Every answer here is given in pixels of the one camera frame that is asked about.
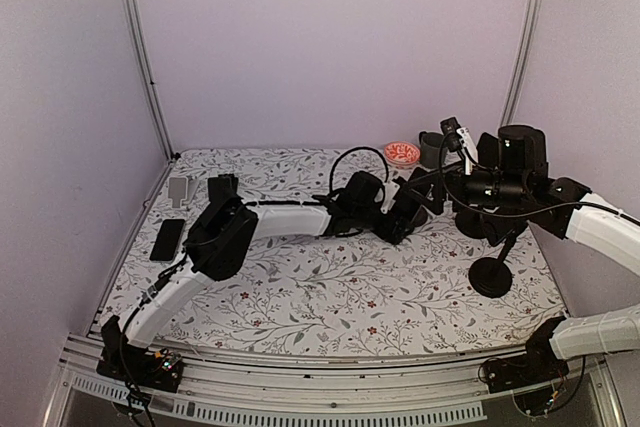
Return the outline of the black round base phone stand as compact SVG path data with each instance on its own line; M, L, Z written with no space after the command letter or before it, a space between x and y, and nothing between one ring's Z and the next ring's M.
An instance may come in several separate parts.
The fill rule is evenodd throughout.
M424 225L426 222L428 222L429 219L430 219L430 214L427 211L427 209L425 207L419 207L412 218L412 224L415 227L420 227Z

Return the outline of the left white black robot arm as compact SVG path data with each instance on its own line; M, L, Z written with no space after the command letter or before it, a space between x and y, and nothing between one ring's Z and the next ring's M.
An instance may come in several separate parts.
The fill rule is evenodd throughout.
M365 171L310 202L246 202L233 176L217 177L214 183L218 190L190 227L182 257L157 276L129 313L112 315L101 327L103 359L128 381L148 373L148 348L159 330L196 294L235 276L252 242L369 231L397 245L414 229L412 215L394 208L400 184Z

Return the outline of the white phone stand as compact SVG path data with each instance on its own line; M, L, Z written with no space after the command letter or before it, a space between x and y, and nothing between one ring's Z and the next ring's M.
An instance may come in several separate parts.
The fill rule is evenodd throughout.
M168 198L173 209L187 207L193 200L200 180L191 177L170 177L168 179Z

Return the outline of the black folding phone stand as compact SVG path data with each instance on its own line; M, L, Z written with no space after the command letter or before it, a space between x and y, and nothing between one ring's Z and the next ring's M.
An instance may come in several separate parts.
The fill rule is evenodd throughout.
M234 174L221 174L207 179L207 193L210 204L224 204L238 196L239 179Z

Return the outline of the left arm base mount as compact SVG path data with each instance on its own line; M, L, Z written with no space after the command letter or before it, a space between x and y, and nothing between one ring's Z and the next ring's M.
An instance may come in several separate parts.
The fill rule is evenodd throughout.
M131 386L176 393L184 367L182 357L167 349L151 352L124 344L122 348L105 347L96 372Z

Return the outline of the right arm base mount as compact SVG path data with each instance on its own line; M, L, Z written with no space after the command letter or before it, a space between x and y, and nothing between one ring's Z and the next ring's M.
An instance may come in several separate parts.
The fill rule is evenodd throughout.
M549 414L555 407L569 367L566 360L559 359L550 344L558 325L566 319L561 315L546 320L525 342L523 354L513 357L493 357L481 364L478 379L488 386L490 393L530 387L559 380L559 387L547 386L541 392L517 394L518 410L528 416Z

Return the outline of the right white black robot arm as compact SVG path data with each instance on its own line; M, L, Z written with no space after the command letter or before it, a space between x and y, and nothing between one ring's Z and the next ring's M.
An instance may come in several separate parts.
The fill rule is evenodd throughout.
M480 151L473 152L466 130L455 119L443 121L441 128L440 147L457 153L461 162L437 166L405 182L399 191L430 211L450 199L478 217L487 238L504 245L498 257L482 258L470 267L468 278L476 292L498 298L509 291L512 273L505 258L529 223L638 273L638 219L573 179L549 177L543 131L502 126L495 136L483 135ZM638 347L636 306L587 317L560 316L546 321L528 339L517 374L524 382L537 383L556 361Z

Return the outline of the black phone silver edge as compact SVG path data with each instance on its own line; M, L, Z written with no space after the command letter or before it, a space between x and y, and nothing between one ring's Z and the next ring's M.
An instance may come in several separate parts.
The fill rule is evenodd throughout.
M157 233L149 260L152 262L171 262L178 251L186 221L184 219L166 219Z

